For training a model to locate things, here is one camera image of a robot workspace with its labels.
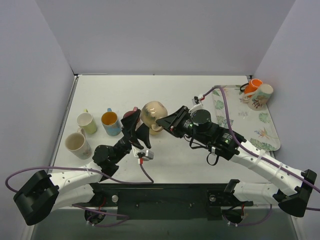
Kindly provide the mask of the yellow mug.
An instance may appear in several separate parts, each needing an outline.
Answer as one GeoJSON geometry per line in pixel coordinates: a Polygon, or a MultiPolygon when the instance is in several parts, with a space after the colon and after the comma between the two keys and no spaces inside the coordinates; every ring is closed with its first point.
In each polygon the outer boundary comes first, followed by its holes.
{"type": "Polygon", "coordinates": [[[151,128],[149,129],[149,134],[151,135],[151,136],[156,136],[156,135],[158,135],[158,134],[160,134],[161,132],[160,131],[154,131],[154,130],[152,130],[151,128]]]}

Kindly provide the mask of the pink ghost mug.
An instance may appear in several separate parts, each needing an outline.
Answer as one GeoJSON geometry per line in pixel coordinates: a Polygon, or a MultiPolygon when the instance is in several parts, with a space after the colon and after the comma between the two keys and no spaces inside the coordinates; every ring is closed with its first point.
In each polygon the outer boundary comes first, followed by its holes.
{"type": "Polygon", "coordinates": [[[137,110],[138,110],[138,107],[135,106],[132,110],[127,111],[127,112],[123,115],[122,118],[123,118],[123,119],[130,118],[131,120],[132,120],[132,119],[136,119],[136,121],[139,122],[140,117],[135,117],[135,118],[131,117],[132,115],[135,114],[135,112],[136,112],[137,110]]]}

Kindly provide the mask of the beige round mug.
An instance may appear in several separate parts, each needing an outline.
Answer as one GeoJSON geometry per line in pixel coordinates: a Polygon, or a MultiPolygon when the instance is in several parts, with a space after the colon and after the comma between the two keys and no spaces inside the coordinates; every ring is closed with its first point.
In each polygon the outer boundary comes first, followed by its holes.
{"type": "Polygon", "coordinates": [[[141,110],[140,118],[142,122],[154,132],[161,132],[163,127],[156,121],[168,116],[168,110],[159,101],[150,101],[141,110]]]}

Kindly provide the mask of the blue butterfly mug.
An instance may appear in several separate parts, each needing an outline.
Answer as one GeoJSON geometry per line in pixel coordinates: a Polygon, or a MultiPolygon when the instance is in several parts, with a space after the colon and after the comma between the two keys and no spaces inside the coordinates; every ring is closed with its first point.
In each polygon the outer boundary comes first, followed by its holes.
{"type": "Polygon", "coordinates": [[[114,111],[112,111],[111,108],[108,108],[107,112],[105,112],[101,116],[101,123],[104,130],[109,136],[117,136],[122,131],[120,120],[117,114],[114,111]]]}

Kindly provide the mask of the light green mug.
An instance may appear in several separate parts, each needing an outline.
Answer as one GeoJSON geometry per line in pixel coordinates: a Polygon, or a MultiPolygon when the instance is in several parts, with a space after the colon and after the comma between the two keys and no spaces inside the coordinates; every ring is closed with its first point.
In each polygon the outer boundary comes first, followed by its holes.
{"type": "Polygon", "coordinates": [[[81,114],[78,115],[76,123],[89,135],[92,135],[97,131],[95,119],[87,109],[85,109],[81,114]]]}

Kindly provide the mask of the cream floral mug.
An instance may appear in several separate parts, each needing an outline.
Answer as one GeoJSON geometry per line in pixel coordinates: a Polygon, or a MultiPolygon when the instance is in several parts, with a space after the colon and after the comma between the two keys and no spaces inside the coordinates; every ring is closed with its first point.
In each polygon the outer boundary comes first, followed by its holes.
{"type": "Polygon", "coordinates": [[[65,139],[64,145],[68,151],[81,160],[86,160],[92,155],[92,148],[83,128],[78,128],[77,132],[70,134],[65,139]]]}

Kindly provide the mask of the white coral pattern mug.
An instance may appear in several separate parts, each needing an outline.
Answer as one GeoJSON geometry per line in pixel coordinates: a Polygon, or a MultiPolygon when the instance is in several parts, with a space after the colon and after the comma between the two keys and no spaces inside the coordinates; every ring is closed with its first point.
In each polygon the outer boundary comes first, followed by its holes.
{"type": "Polygon", "coordinates": [[[246,103],[250,109],[260,111],[264,109],[273,92],[274,89],[271,85],[263,83],[254,92],[244,94],[242,101],[246,103]]]}

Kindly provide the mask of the orange mug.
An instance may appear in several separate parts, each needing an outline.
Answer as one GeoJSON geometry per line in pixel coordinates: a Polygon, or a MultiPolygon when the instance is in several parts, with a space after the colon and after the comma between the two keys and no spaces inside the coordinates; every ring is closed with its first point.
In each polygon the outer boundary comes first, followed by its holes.
{"type": "Polygon", "coordinates": [[[244,97],[250,98],[262,84],[263,82],[260,79],[253,78],[248,83],[243,84],[240,91],[244,94],[244,97]]]}

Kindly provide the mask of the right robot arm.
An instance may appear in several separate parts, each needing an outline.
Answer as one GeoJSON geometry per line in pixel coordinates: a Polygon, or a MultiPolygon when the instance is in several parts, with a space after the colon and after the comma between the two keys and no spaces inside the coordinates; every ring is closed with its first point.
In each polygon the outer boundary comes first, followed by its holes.
{"type": "Polygon", "coordinates": [[[175,113],[156,120],[165,131],[200,142],[203,148],[219,158],[242,165],[266,179],[266,183],[245,183],[231,180],[223,192],[230,205],[240,202],[278,205],[285,213],[302,218],[314,188],[317,174],[292,168],[256,148],[240,134],[221,127],[211,120],[205,109],[189,113],[182,106],[175,113]]]}

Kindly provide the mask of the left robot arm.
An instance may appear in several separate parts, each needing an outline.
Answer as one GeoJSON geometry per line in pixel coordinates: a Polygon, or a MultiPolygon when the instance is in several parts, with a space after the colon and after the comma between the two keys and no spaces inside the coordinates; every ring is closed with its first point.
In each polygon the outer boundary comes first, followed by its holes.
{"type": "Polygon", "coordinates": [[[15,192],[13,201],[25,223],[33,226],[51,212],[78,203],[99,205],[103,193],[94,188],[118,170],[118,163],[129,153],[139,161],[150,157],[149,128],[138,126],[141,110],[137,109],[121,120],[122,138],[113,146],[96,147],[92,161],[81,167],[58,167],[58,172],[46,173],[45,167],[36,172],[15,192]]]}

